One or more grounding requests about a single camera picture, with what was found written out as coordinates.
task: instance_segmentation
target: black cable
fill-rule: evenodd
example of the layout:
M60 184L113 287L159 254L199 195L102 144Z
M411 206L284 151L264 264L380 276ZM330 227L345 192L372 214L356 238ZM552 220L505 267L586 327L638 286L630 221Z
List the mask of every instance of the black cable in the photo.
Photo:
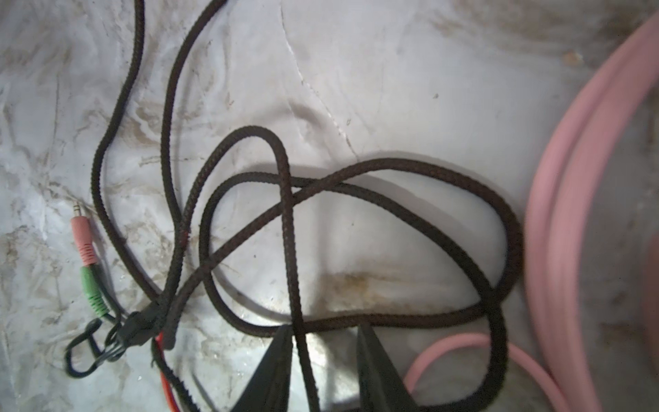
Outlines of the black cable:
M309 406L312 411L319 411L318 394L315 387L313 374L310 368L310 360L306 348L305 334L309 332L321 332L323 330L332 330L336 328L344 328L352 326L358 320L369 319L375 326L394 326L406 328L437 328L452 326L470 322L483 314L486 315L490 326L492 335L492 348L490 354L490 363L488 365L488 372L482 381L480 387L475 393L466 397L465 399L449 403L446 405L439 405L435 407L428 407L432 411L478 411L489 405L500 391L503 384L503 378L506 370L507 362L507 348L506 348L506 331L505 322L501 313L500 301L510 292L517 278L521 273L522 268L522 242L521 242L521 228L517 222L514 213L510 207L500 198L495 192L480 184L473 179L461 175L460 173L430 165L428 163L414 162L404 159L378 159L368 162L361 162L350 167L346 167L338 172L318 180L313 179L299 179L291 178L289 172L289 165L285 150L281 141L268 129L260 127L244 127L238 129L227 138L225 138L218 147L213 151L211 156L202 167L187 198L183 212L179 209L179 204L176 199L175 191L173 188L171 178L171 159L169 155L169 139L171 133L171 117L173 113L173 106L175 103L176 87L181 75L181 71L185 64L185 60L190 53L195 39L203 30L205 25L223 6L225 0L213 0L204 9L197 21L194 23L192 29L186 36L181 49L177 55L175 64L172 68L171 76L167 86L167 96L165 98L165 109L163 112L163 129L161 135L161 171L163 175L163 185L165 187L165 197L167 204L175 224L175 249L172 256L172 261L167 276L165 289L158 299L160 307L160 315L157 321L159 330L163 329L163 346L170 349L175 340L175 330L180 320L181 313L185 307L187 299L194 288L201 282L204 282L206 289L211 297L213 304L222 316L224 316L229 323L237 326L240 330L246 333L251 333L257 336L270 336L269 329L263 326L251 325L242 322L234 313L232 313L226 305L219 298L219 293L213 283L210 271L221 262L231 251L235 250L253 233L258 231L263 225L267 224L270 220L278 215L282 216L283 225L283 240L285 251L285 262L287 269L287 283L289 288L289 299L291 304L291 318L293 323L293 330L295 338L298 343L298 350L302 366L302 372L305 382L305 388L309 400ZM122 91L117 100L117 105L110 120L108 130L101 140L101 143L94 156L94 163L92 166L92 196L94 198L94 206L99 214L99 218L103 227L105 228L108 237L110 238L113 246L117 249L117 253L123 261L124 265L131 276L136 280L138 285L145 291L145 294L150 299L158 297L157 292L152 287L149 279L138 269L137 263L134 261L133 256L124 245L124 241L115 229L109 216L105 211L103 202L100 196L100 171L102 167L103 157L109 148L112 140L114 139L121 117L125 110L125 106L130 94L130 89L139 70L140 60L142 57L142 49L144 46L144 2L143 0L135 0L135 39L132 61L130 64L129 75L122 88ZM214 167L220 161L222 156L228 151L232 145L238 141L250 137L258 136L266 140L271 146L277 160L278 175L270 175L269 177L260 176L260 179L268 183L277 183L280 187L281 204L275 205L261 216L256 218L253 222L248 224L243 230L226 242L213 254L208 254L208 246L202 251L200 250L200 260L202 261L200 267L186 280L181 290L177 294L179 282L181 279L181 271L183 267L183 256L185 255L188 236L190 231L190 222L192 213L197 203L202 187L206 179L210 176ZM508 253L507 260L503 275L497 287L493 289L485 278L484 274L480 271L478 266L473 260L462 250L455 242L448 236L443 234L439 229L430 225L420 217L412 214L402 206L385 198L382 195L376 194L366 189L354 187L341 183L350 177L366 173L368 171L380 169L395 169L401 171L408 171L411 173L418 173L426 176L433 177L438 180L445 181L446 183L461 187L462 189L471 191L475 195L483 198L489 203L494 210L499 214L507 234ZM302 187L299 192L293 195L291 185ZM228 190L230 187L222 184L223 191ZM300 306L299 287L297 280L297 260L295 256L295 235L293 232L293 206L314 196L315 194L332 190L337 192L345 192L351 196L363 198L367 201L373 202L396 216L406 221L411 226L415 227L421 233L425 234L441 248L446 251L456 261L456 263L463 269L470 281L478 291L481 298L479 304L473 305L469 308L456 310L445 314L434 315L384 315L384 314L362 314L356 315L357 317L340 316L336 318L318 320L313 322L304 322L302 319L302 311ZM217 202L222 194L217 195ZM210 232L210 221L212 212L217 205L217 202L210 208L210 217L204 215L208 223L208 228L202 228L201 233ZM198 410L194 405L192 398L185 389L183 383L173 374L173 371L167 367L166 362L162 356L154 354L154 360L159 368L163 371L168 381L172 384L181 401L192 411Z

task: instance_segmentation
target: pink ring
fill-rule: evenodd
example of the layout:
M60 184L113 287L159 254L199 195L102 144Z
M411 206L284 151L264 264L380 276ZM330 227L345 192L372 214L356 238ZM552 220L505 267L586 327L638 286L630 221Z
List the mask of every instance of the pink ring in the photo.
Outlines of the pink ring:
M583 231L615 143L659 77L658 44L655 13L577 96L543 154L529 197L525 237L530 311L543 354L575 411L602 410L579 322Z
M462 347L488 347L490 337L483 334L458 334L441 339L423 351L414 361L403 382L408 392L412 392L423 372L442 355ZM512 343L508 343L510 357L531 375L547 395L556 412L569 412L567 401L545 370L532 357Z

